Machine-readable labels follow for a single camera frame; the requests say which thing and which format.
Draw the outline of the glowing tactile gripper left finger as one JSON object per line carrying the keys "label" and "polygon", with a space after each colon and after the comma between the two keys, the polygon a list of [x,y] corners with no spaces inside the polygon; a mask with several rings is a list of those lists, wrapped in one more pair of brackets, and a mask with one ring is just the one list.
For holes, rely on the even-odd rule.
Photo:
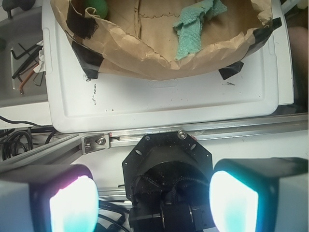
{"label": "glowing tactile gripper left finger", "polygon": [[2,232],[92,232],[97,220],[98,188],[86,166],[1,167]]}

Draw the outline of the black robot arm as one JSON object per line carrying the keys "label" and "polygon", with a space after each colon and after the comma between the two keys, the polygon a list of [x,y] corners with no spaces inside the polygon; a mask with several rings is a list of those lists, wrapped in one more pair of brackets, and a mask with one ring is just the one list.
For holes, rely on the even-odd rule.
{"label": "black robot arm", "polygon": [[81,164],[6,165],[0,170],[3,232],[306,232],[309,161],[212,162],[191,136],[145,135],[122,163],[125,209],[99,199]]}

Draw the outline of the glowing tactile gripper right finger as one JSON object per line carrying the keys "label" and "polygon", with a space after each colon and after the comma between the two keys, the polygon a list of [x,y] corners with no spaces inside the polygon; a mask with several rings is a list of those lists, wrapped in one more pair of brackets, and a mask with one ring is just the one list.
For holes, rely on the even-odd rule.
{"label": "glowing tactile gripper right finger", "polygon": [[220,232],[307,232],[309,161],[222,159],[211,178],[210,207]]}

